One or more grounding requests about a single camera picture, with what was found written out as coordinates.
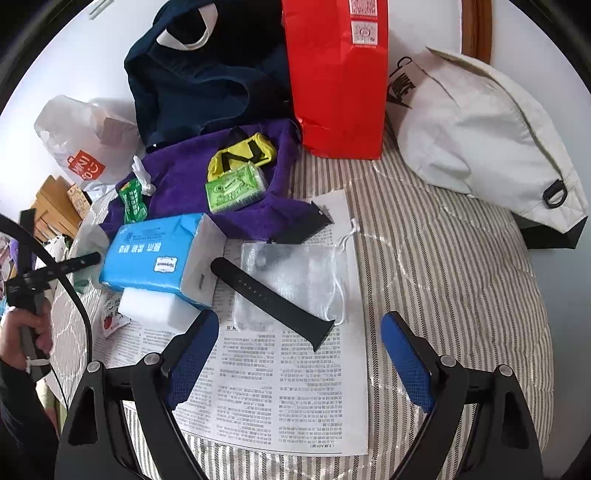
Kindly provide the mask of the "dark sleeve forearm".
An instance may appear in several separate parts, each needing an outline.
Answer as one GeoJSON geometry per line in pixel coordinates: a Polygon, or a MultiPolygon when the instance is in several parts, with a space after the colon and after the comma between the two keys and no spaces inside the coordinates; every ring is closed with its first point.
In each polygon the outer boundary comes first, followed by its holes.
{"type": "Polygon", "coordinates": [[[1,478],[53,479],[57,448],[30,375],[1,361],[1,478]]]}

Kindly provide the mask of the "person's left hand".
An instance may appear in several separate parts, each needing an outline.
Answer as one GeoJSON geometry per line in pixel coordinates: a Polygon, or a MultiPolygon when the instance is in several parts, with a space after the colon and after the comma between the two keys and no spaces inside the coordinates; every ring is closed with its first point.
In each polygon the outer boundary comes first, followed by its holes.
{"type": "Polygon", "coordinates": [[[38,335],[36,347],[49,355],[52,347],[51,305],[44,300],[39,314],[25,309],[10,307],[1,326],[1,360],[17,369],[26,369],[26,355],[21,333],[33,329],[38,335]]]}

